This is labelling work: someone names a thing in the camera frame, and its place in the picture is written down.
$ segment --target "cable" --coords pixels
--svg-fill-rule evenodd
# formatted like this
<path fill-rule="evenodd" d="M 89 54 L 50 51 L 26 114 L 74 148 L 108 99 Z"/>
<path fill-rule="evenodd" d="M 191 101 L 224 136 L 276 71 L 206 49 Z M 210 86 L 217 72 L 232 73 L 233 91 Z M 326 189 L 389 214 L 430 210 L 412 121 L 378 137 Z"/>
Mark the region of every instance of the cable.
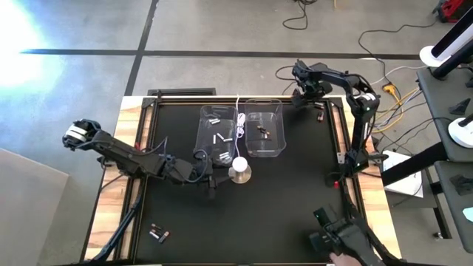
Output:
<path fill-rule="evenodd" d="M 382 61 L 381 59 L 375 57 L 375 55 L 373 55 L 372 52 L 370 52 L 365 46 L 363 46 L 363 44 L 361 44 L 361 39 L 363 38 L 363 35 L 366 34 L 366 33 L 398 33 L 399 31 L 401 31 L 404 27 L 416 27 L 416 28 L 428 28 L 428 27 L 432 27 L 434 26 L 434 24 L 437 23 L 437 20 L 435 20 L 432 24 L 429 24 L 429 25 L 426 25 L 426 26 L 422 26 L 422 25 L 410 25 L 410 24 L 404 24 L 402 25 L 399 29 L 397 30 L 365 30 L 363 31 L 361 34 L 360 34 L 360 37 L 358 38 L 358 45 L 363 49 L 365 50 L 366 52 L 368 52 L 372 58 L 374 58 L 376 61 L 380 62 L 382 65 L 383 65 L 383 79 L 386 79 L 389 83 L 392 83 L 389 78 L 387 78 L 387 74 L 386 74 L 386 64 L 384 63 L 384 61 Z M 399 94 L 399 97 L 401 97 L 401 93 L 399 92 L 399 90 L 397 88 L 395 88 L 396 92 Z"/>
<path fill-rule="evenodd" d="M 425 120 L 424 122 L 421 122 L 419 123 L 417 126 L 413 126 L 411 129 L 407 130 L 406 132 L 404 132 L 404 134 L 402 134 L 397 140 L 394 140 L 391 144 L 389 144 L 388 146 L 385 146 L 382 150 L 381 153 L 383 153 L 384 150 L 386 150 L 387 147 L 391 146 L 392 144 L 396 144 L 399 146 L 398 144 L 398 141 L 403 138 L 404 136 L 406 136 L 407 134 L 409 134 L 412 130 L 418 128 L 419 126 L 422 126 L 425 122 L 428 122 L 428 121 L 431 121 L 431 120 L 437 120 L 437 119 L 445 119 L 445 120 L 448 120 L 450 122 L 452 122 L 452 119 L 450 118 L 447 118 L 447 117 L 432 117 L 432 118 L 429 118 L 427 120 Z"/>
<path fill-rule="evenodd" d="M 406 95 L 404 95 L 397 103 L 394 103 L 394 105 L 392 105 L 391 107 L 388 108 L 388 111 L 391 111 L 392 109 L 394 109 L 400 102 L 402 102 L 404 99 L 408 98 L 412 93 L 414 93 L 416 90 L 418 90 L 419 88 L 415 88 L 413 89 L 412 91 L 408 92 Z M 387 115 L 388 112 L 385 112 L 383 113 L 379 118 L 383 117 L 384 115 Z"/>
<path fill-rule="evenodd" d="M 309 26 L 309 19 L 307 18 L 307 13 L 305 12 L 305 8 L 308 5 L 317 2 L 317 0 L 294 0 L 294 1 L 296 1 L 299 7 L 301 8 L 302 16 L 296 17 L 296 18 L 288 18 L 282 22 L 282 26 L 284 26 L 285 28 L 288 28 L 289 30 L 306 30 L 307 27 Z M 286 25 L 286 22 L 288 21 L 295 21 L 295 20 L 299 20 L 303 18 L 305 18 L 305 26 L 303 27 L 291 27 L 291 26 Z"/>
<path fill-rule="evenodd" d="M 238 101 L 239 101 L 239 95 L 236 97 L 236 112 L 238 112 Z M 238 118 L 236 119 L 236 137 L 235 137 L 235 149 L 236 149 L 236 154 L 239 157 L 239 150 L 238 150 L 238 139 L 242 138 L 243 135 L 245 134 L 245 130 L 243 127 L 245 127 L 245 121 L 246 121 L 246 115 L 243 113 L 238 114 Z"/>
<path fill-rule="evenodd" d="M 391 138 L 389 138 L 389 137 L 388 137 L 386 134 L 384 134 L 383 132 L 381 132 L 381 134 L 383 135 L 383 137 L 385 137 L 386 139 L 388 139 L 388 140 L 391 142 L 390 145 L 394 144 L 394 140 L 391 140 Z M 411 156 L 414 155 L 414 154 L 413 154 L 410 150 L 408 150 L 407 148 L 405 148 L 405 147 L 400 147 L 400 148 L 403 148 L 404 150 L 406 150 L 407 152 L 409 152 L 409 155 L 411 155 Z"/>
<path fill-rule="evenodd" d="M 404 202 L 406 202 L 406 201 L 412 199 L 417 193 L 419 193 L 419 191 L 421 190 L 421 188 L 422 188 L 422 180 L 421 180 L 421 185 L 419 185 L 419 188 L 417 189 L 416 192 L 414 192 L 414 194 L 412 194 L 412 195 L 407 195 L 407 197 L 405 197 L 405 198 L 401 199 L 399 202 L 397 202 L 397 203 L 391 205 L 391 208 L 396 208 L 396 207 L 398 207 L 399 205 L 401 205 L 402 203 L 404 203 Z"/>
<path fill-rule="evenodd" d="M 181 173 L 179 173 L 180 176 L 183 177 L 183 179 L 184 179 L 185 181 L 189 182 L 189 183 L 197 183 L 197 182 L 199 182 L 199 181 L 202 179 L 202 177 L 204 177 L 205 173 L 207 172 L 207 167 L 208 167 L 208 154 L 207 154 L 207 152 L 206 152 L 205 150 L 203 150 L 203 149 L 198 149 L 198 150 L 196 150 L 196 151 L 194 152 L 194 158 L 196 158 L 195 155 L 198 154 L 199 152 L 202 152 L 202 153 L 204 154 L 203 158 L 205 159 L 205 167 L 204 167 L 204 170 L 202 171 L 202 173 L 200 174 L 200 176 L 199 176 L 198 178 L 194 179 L 194 180 L 190 180 L 190 179 L 185 178 Z"/>
<path fill-rule="evenodd" d="M 419 96 L 421 93 L 422 93 L 422 92 L 419 92 L 419 93 L 417 93 L 417 94 L 411 95 L 411 97 L 410 97 L 408 100 L 406 100 L 406 102 L 404 102 L 404 103 L 402 104 L 402 106 L 405 106 L 405 105 L 408 103 L 408 101 L 415 99 L 415 98 L 416 98 L 417 96 Z M 391 114 L 391 116 L 390 116 L 389 118 L 387 118 L 385 121 L 383 121 L 383 123 L 381 123 L 381 124 L 379 124 L 379 125 L 376 125 L 376 126 L 385 125 L 385 124 L 387 125 L 387 124 L 391 121 L 391 119 L 394 118 L 394 116 L 399 116 L 399 115 L 401 115 L 401 114 L 395 114 L 395 113 L 399 110 L 399 108 L 400 108 L 400 106 Z"/>
<path fill-rule="evenodd" d="M 166 136 L 164 138 L 164 140 L 161 140 L 161 143 L 159 143 L 156 147 L 154 147 L 153 149 L 147 151 L 147 152 L 138 152 L 138 153 L 134 153 L 133 155 L 137 155 L 137 156 L 144 156 L 144 155 L 148 155 L 148 154 L 152 154 L 154 153 L 155 151 L 157 151 L 162 145 L 164 144 L 164 148 L 163 148 L 163 153 L 164 153 L 164 157 L 166 157 L 166 147 L 168 145 L 168 136 Z"/>
<path fill-rule="evenodd" d="M 376 126 L 376 128 L 379 128 L 380 126 L 385 126 L 385 125 L 388 125 L 389 124 L 389 121 L 392 119 L 392 116 L 399 110 L 401 109 L 401 113 L 400 113 L 400 117 L 398 119 L 396 119 L 394 122 L 392 122 L 391 124 L 389 124 L 388 126 L 386 126 L 385 128 L 383 129 L 379 129 L 378 131 L 375 131 L 374 133 L 380 133 L 380 132 L 383 132 L 389 128 L 391 128 L 392 126 L 394 126 L 397 122 L 399 122 L 402 117 L 404 116 L 404 110 L 402 109 L 402 106 L 406 105 L 411 99 L 417 97 L 421 92 L 419 92 L 419 90 L 415 91 L 412 95 L 410 95 L 410 97 L 405 101 L 403 102 L 402 104 L 399 105 L 399 107 L 392 113 L 391 117 L 387 118 L 385 121 L 383 121 L 379 126 Z"/>
<path fill-rule="evenodd" d="M 289 85 L 287 85 L 286 89 L 282 90 L 281 95 L 284 95 L 284 93 L 287 91 L 287 89 L 289 89 L 294 83 L 295 83 L 295 81 L 293 81 Z"/>
<path fill-rule="evenodd" d="M 394 99 L 396 99 L 397 102 L 399 102 L 398 96 L 396 96 L 396 95 L 392 95 L 392 96 L 394 96 Z M 380 132 L 383 132 L 383 131 L 389 129 L 390 127 L 394 126 L 397 122 L 399 122 L 399 120 L 401 120 L 402 117 L 403 117 L 403 109 L 402 109 L 402 106 L 403 106 L 404 104 L 405 104 L 405 103 L 399 104 L 399 108 L 401 108 L 401 116 L 400 116 L 398 119 L 396 119 L 396 121 L 392 122 L 390 125 L 388 125 L 388 126 L 385 127 L 384 129 L 378 129 L 379 126 L 376 126 L 376 128 L 377 128 L 378 130 L 375 130 L 373 133 L 380 133 Z M 381 123 L 380 126 L 384 126 L 384 123 L 385 123 L 386 121 L 387 121 L 387 119 L 386 119 L 383 123 Z"/>
<path fill-rule="evenodd" d="M 411 106 L 411 107 L 409 107 L 408 109 L 405 109 L 405 110 L 404 110 L 404 113 L 407 112 L 407 111 L 409 111 L 409 110 L 412 109 L 412 108 L 422 106 L 422 105 L 424 105 L 424 104 L 426 104 L 426 103 L 427 103 L 427 102 L 424 101 L 423 103 L 418 103 L 418 104 L 416 104 L 416 105 L 414 105 L 414 106 Z M 399 115 L 400 115 L 400 114 L 393 115 L 392 117 L 390 117 L 390 119 L 393 119 L 394 117 L 397 117 L 397 116 L 399 116 Z"/>
<path fill-rule="evenodd" d="M 364 172 L 364 171 L 361 171 L 360 173 L 369 175 L 371 177 L 381 177 L 381 176 L 378 176 L 377 174 L 370 174 L 370 173 L 367 173 L 367 172 Z"/>
<path fill-rule="evenodd" d="M 105 185 L 103 185 L 103 186 L 101 187 L 101 191 L 102 191 L 104 188 L 106 188 L 108 185 L 110 185 L 110 184 L 112 184 L 113 182 L 117 181 L 117 180 L 118 180 L 120 177 L 122 177 L 122 176 L 124 176 L 124 174 L 121 174 L 121 175 L 117 176 L 116 178 L 110 180 L 107 184 L 105 184 Z"/>
<path fill-rule="evenodd" d="M 388 73 L 386 73 L 386 77 L 389 75 L 389 74 L 392 74 L 393 72 L 395 71 L 398 71 L 400 69 L 423 69 L 423 68 L 426 68 L 427 66 L 400 66 L 400 67 L 396 67 L 394 69 L 392 69 L 391 71 L 389 71 Z M 380 83 L 384 80 L 384 77 L 380 78 L 379 80 L 375 81 L 375 82 L 372 82 L 370 83 L 370 85 L 375 85 L 377 83 Z"/>
<path fill-rule="evenodd" d="M 276 76 L 276 78 L 278 78 L 278 79 L 280 79 L 280 80 L 282 80 L 282 81 L 296 81 L 296 79 L 294 79 L 294 78 L 281 78 L 281 77 L 278 76 L 278 72 L 279 72 L 279 71 L 281 71 L 281 70 L 283 70 L 283 69 L 290 68 L 290 67 L 294 67 L 294 65 L 292 65 L 292 66 L 282 66 L 282 67 L 280 67 L 280 68 L 278 68 L 278 69 L 276 70 L 276 72 L 274 73 L 274 75 Z"/>
<path fill-rule="evenodd" d="M 428 122 L 428 123 L 426 124 L 426 126 L 424 126 L 422 129 L 419 129 L 413 136 L 409 137 L 404 143 L 402 143 L 402 144 L 399 145 L 399 146 L 401 147 L 402 145 L 406 145 L 406 144 L 409 142 L 409 140 L 411 140 L 411 139 L 413 139 L 414 137 L 416 137 L 421 131 L 423 131 L 424 129 L 426 129 L 427 127 L 429 127 L 430 124 L 433 123 L 433 122 L 434 122 L 433 120 L 430 121 L 430 122 Z"/>

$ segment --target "metal bracket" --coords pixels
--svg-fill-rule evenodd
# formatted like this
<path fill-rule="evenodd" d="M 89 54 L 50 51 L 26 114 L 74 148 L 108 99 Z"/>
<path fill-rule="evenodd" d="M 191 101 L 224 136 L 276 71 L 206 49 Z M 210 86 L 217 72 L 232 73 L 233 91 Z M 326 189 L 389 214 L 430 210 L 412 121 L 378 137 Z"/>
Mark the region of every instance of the metal bracket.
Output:
<path fill-rule="evenodd" d="M 345 163 L 345 153 L 344 152 L 337 152 L 337 160 L 339 164 Z"/>
<path fill-rule="evenodd" d="M 148 108 L 149 106 L 153 106 L 153 103 L 156 101 L 156 98 L 144 98 L 143 103 L 141 104 L 141 108 Z"/>

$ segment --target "small object in container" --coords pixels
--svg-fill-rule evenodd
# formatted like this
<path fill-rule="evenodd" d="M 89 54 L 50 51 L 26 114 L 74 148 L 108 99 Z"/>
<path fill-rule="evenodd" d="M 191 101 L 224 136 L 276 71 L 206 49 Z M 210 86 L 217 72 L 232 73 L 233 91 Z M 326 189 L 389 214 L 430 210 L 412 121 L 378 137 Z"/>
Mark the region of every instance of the small object in container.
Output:
<path fill-rule="evenodd" d="M 151 224 L 151 227 L 156 228 L 156 229 L 158 229 L 158 230 L 162 230 L 162 228 L 159 227 L 159 226 L 157 226 L 156 224 Z"/>
<path fill-rule="evenodd" d="M 324 104 L 323 103 L 314 102 L 313 106 L 316 107 L 317 109 L 322 110 L 322 111 L 324 110 Z"/>
<path fill-rule="evenodd" d="M 324 120 L 324 111 L 320 111 L 317 115 L 317 121 L 322 122 Z"/>
<path fill-rule="evenodd" d="M 160 237 L 157 234 L 155 234 L 151 231 L 149 231 L 149 234 L 152 235 L 155 239 L 160 240 Z"/>
<path fill-rule="evenodd" d="M 160 239 L 160 244 L 163 244 L 164 241 L 166 240 L 166 238 L 169 236 L 169 231 L 166 231 L 164 232 L 164 234 L 161 236 L 161 239 Z"/>

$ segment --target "table leg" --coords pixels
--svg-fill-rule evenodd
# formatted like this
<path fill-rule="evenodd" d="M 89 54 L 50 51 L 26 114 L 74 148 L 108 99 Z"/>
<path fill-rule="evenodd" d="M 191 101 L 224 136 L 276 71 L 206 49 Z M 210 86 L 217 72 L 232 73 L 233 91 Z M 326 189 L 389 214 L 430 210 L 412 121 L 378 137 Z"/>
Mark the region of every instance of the table leg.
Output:
<path fill-rule="evenodd" d="M 442 142 L 439 142 L 429 148 L 425 149 L 419 154 L 412 156 L 410 159 L 393 166 L 381 173 L 383 185 L 393 184 L 410 174 L 417 173 L 439 160 L 447 160 L 445 148 Z"/>

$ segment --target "transparent plastic bin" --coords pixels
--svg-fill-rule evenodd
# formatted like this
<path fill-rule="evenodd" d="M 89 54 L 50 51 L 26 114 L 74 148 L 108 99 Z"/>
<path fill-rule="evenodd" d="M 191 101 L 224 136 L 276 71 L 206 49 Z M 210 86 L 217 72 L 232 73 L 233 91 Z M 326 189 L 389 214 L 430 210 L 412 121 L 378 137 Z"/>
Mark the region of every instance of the transparent plastic bin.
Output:
<path fill-rule="evenodd" d="M 251 157 L 276 157 L 286 148 L 282 103 L 277 99 L 250 99 L 245 103 L 245 143 Z M 261 126 L 270 134 L 258 129 Z"/>
<path fill-rule="evenodd" d="M 224 166 L 231 165 L 235 154 L 237 116 L 237 109 L 232 106 L 202 106 L 194 152 L 204 149 L 213 163 Z M 212 125 L 210 120 L 215 118 L 220 119 L 220 123 Z M 233 140 L 224 143 L 217 133 L 221 134 L 224 139 L 231 138 Z M 230 159 L 221 160 L 220 155 L 226 152 L 228 152 Z"/>

